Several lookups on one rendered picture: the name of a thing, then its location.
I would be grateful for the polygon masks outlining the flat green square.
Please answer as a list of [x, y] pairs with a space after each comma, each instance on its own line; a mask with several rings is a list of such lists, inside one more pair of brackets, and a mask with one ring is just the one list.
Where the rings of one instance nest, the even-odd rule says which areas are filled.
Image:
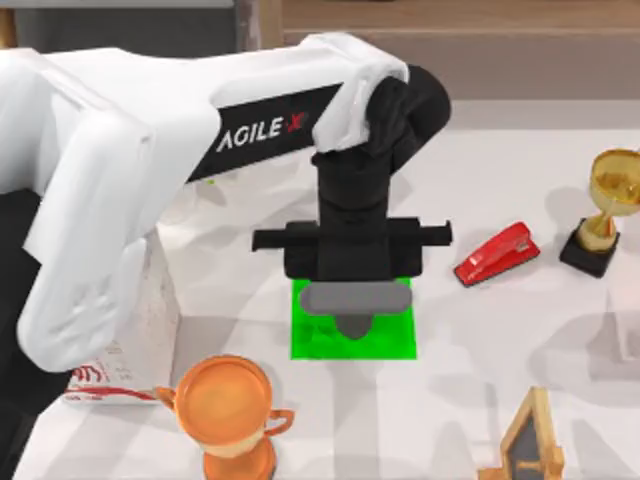
[[309, 280], [291, 281], [292, 360], [415, 360], [417, 358], [413, 310], [376, 315], [369, 332], [350, 339], [330, 315], [309, 315], [298, 297]]

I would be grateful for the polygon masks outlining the red stapler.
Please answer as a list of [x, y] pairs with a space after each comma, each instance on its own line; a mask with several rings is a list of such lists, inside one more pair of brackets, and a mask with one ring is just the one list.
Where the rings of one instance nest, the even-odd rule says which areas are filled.
[[465, 287], [471, 287], [518, 267], [540, 255], [524, 222], [516, 222], [494, 235], [454, 269]]

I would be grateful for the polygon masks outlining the orange trophy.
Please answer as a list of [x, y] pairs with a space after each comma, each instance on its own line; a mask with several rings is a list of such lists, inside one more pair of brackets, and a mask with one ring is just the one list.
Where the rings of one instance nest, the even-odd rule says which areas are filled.
[[153, 392], [202, 449], [205, 480], [273, 479], [271, 438], [291, 428], [295, 412], [272, 408], [270, 380], [256, 363], [214, 356], [189, 369], [176, 388]]

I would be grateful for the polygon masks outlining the white box with red print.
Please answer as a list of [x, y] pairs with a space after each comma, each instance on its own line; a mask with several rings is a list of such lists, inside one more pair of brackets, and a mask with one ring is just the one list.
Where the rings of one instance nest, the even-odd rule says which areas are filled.
[[62, 395], [69, 403], [155, 405], [154, 389], [169, 385], [181, 313], [158, 230], [144, 240], [133, 312], [114, 341], [74, 371]]

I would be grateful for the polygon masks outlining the wooden cupboard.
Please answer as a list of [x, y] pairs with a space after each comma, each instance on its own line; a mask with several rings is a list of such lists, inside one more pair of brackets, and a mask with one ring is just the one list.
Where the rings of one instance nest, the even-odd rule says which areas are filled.
[[458, 99], [640, 100], [640, 0], [283, 0], [283, 29], [351, 32]]

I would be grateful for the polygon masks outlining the wooden framed blackboard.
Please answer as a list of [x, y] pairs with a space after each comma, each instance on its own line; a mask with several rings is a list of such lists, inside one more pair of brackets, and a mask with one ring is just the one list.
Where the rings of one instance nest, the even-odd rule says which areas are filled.
[[531, 387], [500, 443], [501, 465], [477, 480], [563, 480], [564, 452], [556, 443], [548, 392]]

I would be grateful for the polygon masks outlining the gold trophy black base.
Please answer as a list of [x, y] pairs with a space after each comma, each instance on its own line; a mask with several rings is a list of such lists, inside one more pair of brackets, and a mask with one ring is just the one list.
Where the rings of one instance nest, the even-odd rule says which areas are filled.
[[591, 167], [589, 195], [599, 212], [580, 220], [559, 260], [601, 278], [620, 239], [615, 219], [640, 211], [640, 152], [611, 149], [599, 154]]

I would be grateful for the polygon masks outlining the grey cabinet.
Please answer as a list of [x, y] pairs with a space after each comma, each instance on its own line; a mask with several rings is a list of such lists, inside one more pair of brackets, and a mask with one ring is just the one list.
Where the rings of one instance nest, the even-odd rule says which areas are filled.
[[17, 43], [42, 53], [118, 47], [201, 57], [236, 50], [234, 0], [0, 0]]

